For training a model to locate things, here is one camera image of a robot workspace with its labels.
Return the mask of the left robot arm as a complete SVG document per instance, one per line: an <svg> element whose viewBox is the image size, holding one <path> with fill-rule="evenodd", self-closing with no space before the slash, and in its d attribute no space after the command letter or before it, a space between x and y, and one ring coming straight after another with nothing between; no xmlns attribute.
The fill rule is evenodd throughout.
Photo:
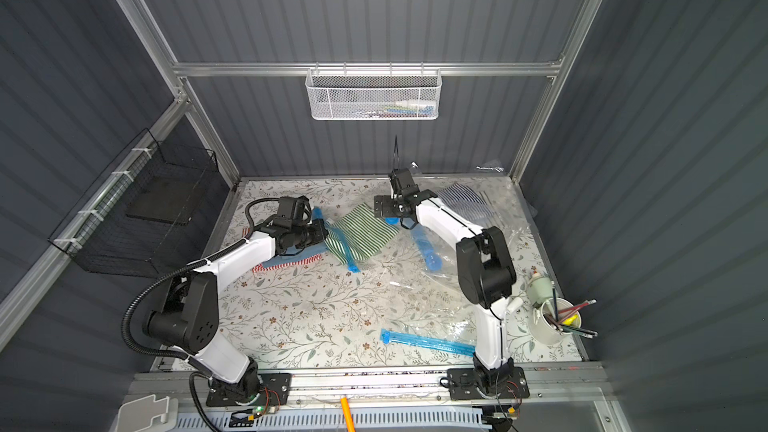
<svg viewBox="0 0 768 432"><path fill-rule="evenodd" d="M256 199L245 215L244 237L160 283L165 302L147 315L143 332L210 380L254 394L258 365L219 331L219 295L254 267L323 243L328 231L305 196Z"/></svg>

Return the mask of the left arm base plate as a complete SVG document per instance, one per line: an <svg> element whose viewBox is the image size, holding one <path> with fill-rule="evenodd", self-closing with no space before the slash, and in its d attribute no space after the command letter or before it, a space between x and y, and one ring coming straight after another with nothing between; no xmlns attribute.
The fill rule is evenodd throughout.
<svg viewBox="0 0 768 432"><path fill-rule="evenodd" d="M214 379L208 407L278 407L287 404L293 376L289 373L247 373L237 383Z"/></svg>

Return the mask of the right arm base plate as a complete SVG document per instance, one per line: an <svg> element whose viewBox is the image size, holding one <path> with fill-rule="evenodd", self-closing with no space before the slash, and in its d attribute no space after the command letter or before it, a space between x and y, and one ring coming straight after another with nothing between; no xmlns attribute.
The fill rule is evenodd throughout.
<svg viewBox="0 0 768 432"><path fill-rule="evenodd" d="M454 401L522 401L530 397L528 381L521 367L484 374L479 369L453 368L439 379Z"/></svg>

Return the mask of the vacuum bag with blue garment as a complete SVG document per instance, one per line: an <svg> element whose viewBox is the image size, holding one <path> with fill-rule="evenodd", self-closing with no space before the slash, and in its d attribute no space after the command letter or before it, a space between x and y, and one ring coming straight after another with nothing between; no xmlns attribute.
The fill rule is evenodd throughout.
<svg viewBox="0 0 768 432"><path fill-rule="evenodd" d="M403 238L393 239L384 252L382 266L389 274L385 283L399 290L425 290L440 287L459 293L455 251L447 242L421 224L405 219L385 218L389 228Z"/></svg>

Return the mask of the clear blue-zip vacuum bag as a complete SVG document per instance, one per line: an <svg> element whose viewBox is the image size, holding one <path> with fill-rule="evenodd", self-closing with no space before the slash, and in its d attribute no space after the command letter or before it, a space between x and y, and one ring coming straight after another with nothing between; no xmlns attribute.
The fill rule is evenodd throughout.
<svg viewBox="0 0 768 432"><path fill-rule="evenodd" d="M467 319L389 320L382 325L380 340L385 345L470 359L476 348L476 329Z"/></svg>

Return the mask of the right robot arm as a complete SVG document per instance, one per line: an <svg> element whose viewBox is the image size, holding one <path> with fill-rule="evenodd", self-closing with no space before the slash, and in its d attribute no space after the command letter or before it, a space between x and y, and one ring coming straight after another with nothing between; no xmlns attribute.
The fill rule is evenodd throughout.
<svg viewBox="0 0 768 432"><path fill-rule="evenodd" d="M451 209L439 196L422 190L406 168L389 174L390 193L374 197L374 214L421 225L455 251L461 292L475 307L476 346L473 361L489 377L508 374L513 359L506 344L506 316L517 281L504 233L482 227Z"/></svg>

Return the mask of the red white striped tank top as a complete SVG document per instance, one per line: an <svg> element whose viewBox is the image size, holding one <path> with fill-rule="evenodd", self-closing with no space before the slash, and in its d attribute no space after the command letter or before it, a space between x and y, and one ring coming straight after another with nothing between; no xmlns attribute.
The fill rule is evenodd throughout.
<svg viewBox="0 0 768 432"><path fill-rule="evenodd" d="M289 266L306 265L319 260L327 251L328 248L324 242L307 245L304 249L289 248L284 255L275 255L267 261L255 264L249 269L249 272L260 273Z"/></svg>

